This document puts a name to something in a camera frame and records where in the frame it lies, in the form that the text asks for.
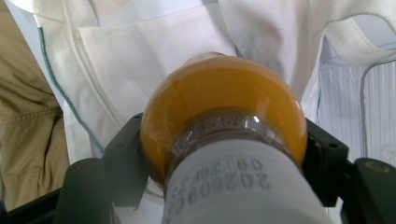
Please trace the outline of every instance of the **tan fabric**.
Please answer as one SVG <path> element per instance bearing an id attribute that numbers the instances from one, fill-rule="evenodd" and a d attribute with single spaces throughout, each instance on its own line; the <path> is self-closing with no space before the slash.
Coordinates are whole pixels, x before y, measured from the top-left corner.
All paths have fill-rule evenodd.
<path id="1" fill-rule="evenodd" d="M 62 110 L 3 0 L 0 153 L 7 210 L 58 189 L 69 165 Z"/>

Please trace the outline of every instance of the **white cloth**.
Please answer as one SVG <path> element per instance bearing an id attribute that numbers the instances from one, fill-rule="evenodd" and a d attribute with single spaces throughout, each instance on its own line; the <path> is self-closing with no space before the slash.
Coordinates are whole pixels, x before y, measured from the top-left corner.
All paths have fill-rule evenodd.
<path id="1" fill-rule="evenodd" d="M 103 150 L 132 115 L 144 111 L 162 79 L 196 53 L 238 54 L 268 66 L 292 87 L 312 120 L 324 36 L 347 63 L 396 54 L 374 44 L 383 34 L 366 35 L 364 22 L 355 20 L 376 16 L 394 35 L 394 0 L 8 1 L 40 27 L 44 51 L 33 49 L 61 105 L 69 106 L 71 161 L 89 156 L 90 151 L 76 153 L 88 136 Z M 82 128 L 84 139 L 78 135 Z"/>

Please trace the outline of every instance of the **khaki pants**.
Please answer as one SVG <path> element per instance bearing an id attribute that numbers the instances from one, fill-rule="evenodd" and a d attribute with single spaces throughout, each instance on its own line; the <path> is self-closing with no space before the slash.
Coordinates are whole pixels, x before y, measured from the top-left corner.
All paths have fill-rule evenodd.
<path id="1" fill-rule="evenodd" d="M 62 186 L 63 112 L 0 0 L 0 155 L 7 210 Z"/>

